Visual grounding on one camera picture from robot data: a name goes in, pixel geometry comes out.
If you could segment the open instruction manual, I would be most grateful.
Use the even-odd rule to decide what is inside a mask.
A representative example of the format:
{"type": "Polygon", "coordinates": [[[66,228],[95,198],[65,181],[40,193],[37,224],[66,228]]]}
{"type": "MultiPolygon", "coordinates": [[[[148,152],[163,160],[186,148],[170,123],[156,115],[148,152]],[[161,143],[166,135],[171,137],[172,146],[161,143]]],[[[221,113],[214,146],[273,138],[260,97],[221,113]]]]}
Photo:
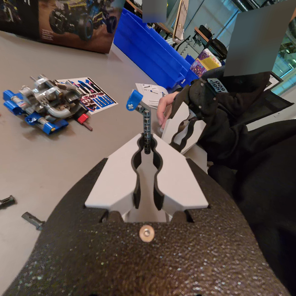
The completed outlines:
{"type": "Polygon", "coordinates": [[[136,83],[136,88],[143,95],[142,101],[151,108],[157,109],[159,100],[168,95],[168,91],[159,85],[136,83]]]}

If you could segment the black plastic axle pin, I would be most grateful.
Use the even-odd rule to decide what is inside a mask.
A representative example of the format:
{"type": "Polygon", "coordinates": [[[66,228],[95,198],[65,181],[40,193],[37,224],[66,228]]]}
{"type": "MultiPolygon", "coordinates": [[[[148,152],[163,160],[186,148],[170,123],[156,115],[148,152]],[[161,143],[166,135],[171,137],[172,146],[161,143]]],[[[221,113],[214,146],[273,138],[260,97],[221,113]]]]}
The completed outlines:
{"type": "Polygon", "coordinates": [[[10,195],[9,197],[0,200],[0,209],[6,209],[9,206],[15,205],[16,203],[17,201],[15,197],[10,195]]]}
{"type": "Polygon", "coordinates": [[[22,214],[21,216],[24,220],[26,220],[27,222],[29,222],[30,224],[32,224],[36,230],[38,231],[42,231],[45,221],[41,221],[39,220],[37,217],[35,217],[34,215],[32,215],[29,212],[25,212],[24,214],[22,214]]]}

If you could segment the colourful printed box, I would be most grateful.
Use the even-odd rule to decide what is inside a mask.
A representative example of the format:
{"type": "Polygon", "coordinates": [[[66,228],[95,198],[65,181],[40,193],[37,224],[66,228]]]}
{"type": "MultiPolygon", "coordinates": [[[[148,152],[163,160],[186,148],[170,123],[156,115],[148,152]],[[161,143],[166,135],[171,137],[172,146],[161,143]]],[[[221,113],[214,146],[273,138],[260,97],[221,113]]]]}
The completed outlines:
{"type": "Polygon", "coordinates": [[[205,72],[221,66],[217,57],[209,49],[204,49],[192,63],[190,70],[200,78],[205,72]]]}

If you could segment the black toy set box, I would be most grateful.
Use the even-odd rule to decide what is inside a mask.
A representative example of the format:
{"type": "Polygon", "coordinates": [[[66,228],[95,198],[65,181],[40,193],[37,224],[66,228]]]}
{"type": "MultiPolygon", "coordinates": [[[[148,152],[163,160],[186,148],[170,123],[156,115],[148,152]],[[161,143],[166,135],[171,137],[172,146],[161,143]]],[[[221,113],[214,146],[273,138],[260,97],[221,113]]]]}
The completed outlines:
{"type": "Polygon", "coordinates": [[[35,41],[108,54],[123,0],[1,0],[0,29],[35,41]]]}

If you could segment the person's right forearm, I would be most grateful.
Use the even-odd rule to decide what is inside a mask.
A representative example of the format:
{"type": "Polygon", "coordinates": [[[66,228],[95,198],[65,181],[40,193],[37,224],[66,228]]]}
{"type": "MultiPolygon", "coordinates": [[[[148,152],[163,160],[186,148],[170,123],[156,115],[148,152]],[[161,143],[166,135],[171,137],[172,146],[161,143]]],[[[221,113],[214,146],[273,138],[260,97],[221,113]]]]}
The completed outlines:
{"type": "Polygon", "coordinates": [[[252,150],[252,135],[244,124],[230,126],[227,113],[218,108],[218,99],[206,99],[202,105],[206,128],[199,142],[209,161],[237,170],[252,150]]]}

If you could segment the dark grey angled beam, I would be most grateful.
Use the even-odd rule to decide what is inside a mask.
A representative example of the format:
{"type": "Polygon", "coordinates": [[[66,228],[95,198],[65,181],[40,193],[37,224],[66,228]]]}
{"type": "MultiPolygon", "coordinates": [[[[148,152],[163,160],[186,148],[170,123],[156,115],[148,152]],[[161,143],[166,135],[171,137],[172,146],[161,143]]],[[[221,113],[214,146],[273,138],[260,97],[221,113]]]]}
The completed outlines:
{"type": "Polygon", "coordinates": [[[151,109],[143,101],[140,101],[136,111],[143,116],[143,143],[145,154],[151,152],[151,109]]]}

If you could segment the black office chair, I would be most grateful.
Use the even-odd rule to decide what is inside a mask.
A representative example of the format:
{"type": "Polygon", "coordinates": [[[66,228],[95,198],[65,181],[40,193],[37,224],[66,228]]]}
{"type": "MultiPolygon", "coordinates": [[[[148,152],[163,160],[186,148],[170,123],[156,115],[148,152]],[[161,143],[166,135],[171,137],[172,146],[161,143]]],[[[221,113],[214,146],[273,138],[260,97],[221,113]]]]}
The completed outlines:
{"type": "Polygon", "coordinates": [[[204,25],[195,27],[195,35],[193,37],[195,44],[202,46],[203,49],[208,49],[219,61],[226,60],[228,50],[222,42],[214,38],[211,29],[206,28],[204,25]]]}

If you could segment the person's right hand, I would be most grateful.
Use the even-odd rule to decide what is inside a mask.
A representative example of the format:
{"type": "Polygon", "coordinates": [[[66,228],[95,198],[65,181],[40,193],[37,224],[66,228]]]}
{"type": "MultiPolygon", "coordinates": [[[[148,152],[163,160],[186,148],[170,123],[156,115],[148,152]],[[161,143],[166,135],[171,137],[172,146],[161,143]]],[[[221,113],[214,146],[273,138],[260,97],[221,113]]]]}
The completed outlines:
{"type": "Polygon", "coordinates": [[[170,116],[170,113],[171,113],[172,103],[174,101],[174,98],[176,97],[176,95],[179,92],[180,91],[175,91],[175,92],[173,92],[171,94],[165,95],[164,97],[162,97],[159,100],[156,115],[157,115],[158,124],[160,125],[160,127],[162,129],[161,138],[163,138],[165,124],[166,124],[166,121],[167,121],[167,119],[168,119],[168,117],[170,116]]]}

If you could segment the blue and pink sticker sheet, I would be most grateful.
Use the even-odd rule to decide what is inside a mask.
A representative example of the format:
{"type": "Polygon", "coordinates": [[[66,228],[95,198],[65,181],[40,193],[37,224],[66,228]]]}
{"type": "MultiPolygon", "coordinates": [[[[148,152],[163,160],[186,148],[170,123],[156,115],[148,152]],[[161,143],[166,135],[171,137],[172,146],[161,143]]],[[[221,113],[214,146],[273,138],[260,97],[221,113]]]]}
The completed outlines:
{"type": "Polygon", "coordinates": [[[87,108],[88,116],[117,105],[117,102],[90,77],[59,79],[56,81],[65,84],[67,80],[83,93],[80,102],[87,108]]]}

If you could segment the blue plastic connector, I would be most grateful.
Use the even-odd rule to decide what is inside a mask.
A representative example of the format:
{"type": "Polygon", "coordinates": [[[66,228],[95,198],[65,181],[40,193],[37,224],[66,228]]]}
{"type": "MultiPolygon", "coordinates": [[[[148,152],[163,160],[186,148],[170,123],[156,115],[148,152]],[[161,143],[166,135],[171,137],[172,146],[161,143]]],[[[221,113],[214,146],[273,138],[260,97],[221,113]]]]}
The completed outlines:
{"type": "Polygon", "coordinates": [[[142,101],[142,98],[143,95],[140,92],[138,92],[137,90],[133,90],[127,100],[126,109],[128,111],[134,111],[142,101]]]}

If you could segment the brown cardboard panel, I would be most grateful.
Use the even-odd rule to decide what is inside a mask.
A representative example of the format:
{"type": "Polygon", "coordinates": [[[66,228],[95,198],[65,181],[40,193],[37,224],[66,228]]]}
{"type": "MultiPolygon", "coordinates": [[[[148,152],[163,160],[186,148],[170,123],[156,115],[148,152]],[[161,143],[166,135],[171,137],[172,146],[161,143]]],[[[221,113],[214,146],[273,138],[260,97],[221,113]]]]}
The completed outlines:
{"type": "Polygon", "coordinates": [[[184,25],[188,13],[189,0],[181,0],[179,3],[172,40],[175,43],[180,43],[184,40],[184,25]]]}

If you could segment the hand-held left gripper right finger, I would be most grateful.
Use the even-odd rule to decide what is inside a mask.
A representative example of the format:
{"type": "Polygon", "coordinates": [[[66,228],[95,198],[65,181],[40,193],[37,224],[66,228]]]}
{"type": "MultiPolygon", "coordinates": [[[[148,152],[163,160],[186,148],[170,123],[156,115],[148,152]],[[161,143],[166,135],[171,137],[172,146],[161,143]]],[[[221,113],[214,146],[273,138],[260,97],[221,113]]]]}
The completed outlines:
{"type": "Polygon", "coordinates": [[[160,137],[151,135],[154,176],[154,204],[165,212],[202,209],[209,206],[187,159],[160,137]]]}

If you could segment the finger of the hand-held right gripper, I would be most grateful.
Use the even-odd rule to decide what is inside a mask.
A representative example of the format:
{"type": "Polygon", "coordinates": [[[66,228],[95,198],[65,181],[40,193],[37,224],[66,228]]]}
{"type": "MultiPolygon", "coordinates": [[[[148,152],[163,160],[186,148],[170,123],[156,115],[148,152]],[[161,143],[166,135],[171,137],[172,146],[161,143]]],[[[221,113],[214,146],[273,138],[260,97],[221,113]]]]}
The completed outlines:
{"type": "Polygon", "coordinates": [[[177,107],[171,107],[161,139],[171,146],[193,146],[193,118],[190,116],[186,103],[177,107]]]}
{"type": "Polygon", "coordinates": [[[199,140],[206,126],[203,120],[191,119],[173,140],[173,147],[181,154],[190,150],[199,140]]]}

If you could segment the toy buggy chassis assembly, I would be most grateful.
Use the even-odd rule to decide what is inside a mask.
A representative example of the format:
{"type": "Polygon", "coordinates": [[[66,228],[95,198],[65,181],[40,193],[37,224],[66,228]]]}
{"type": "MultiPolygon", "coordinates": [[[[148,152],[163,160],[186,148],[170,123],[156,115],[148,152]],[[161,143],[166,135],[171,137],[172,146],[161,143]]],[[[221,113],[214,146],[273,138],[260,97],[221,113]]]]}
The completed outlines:
{"type": "Polygon", "coordinates": [[[78,86],[70,80],[61,83],[44,75],[31,79],[33,89],[24,85],[18,93],[3,92],[3,105],[11,113],[22,117],[28,125],[39,127],[47,135],[67,127],[69,119],[93,130],[87,123],[88,109],[81,103],[84,93],[78,86]]]}

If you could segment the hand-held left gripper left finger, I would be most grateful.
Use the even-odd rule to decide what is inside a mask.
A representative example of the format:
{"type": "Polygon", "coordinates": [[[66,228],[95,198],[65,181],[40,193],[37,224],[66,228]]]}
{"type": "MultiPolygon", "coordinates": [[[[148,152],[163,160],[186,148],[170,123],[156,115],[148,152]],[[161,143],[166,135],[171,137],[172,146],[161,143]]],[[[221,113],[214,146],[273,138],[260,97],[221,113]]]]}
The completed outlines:
{"type": "Polygon", "coordinates": [[[85,201],[87,208],[129,212],[139,209],[141,188],[137,168],[142,162],[143,134],[112,153],[85,201]]]}

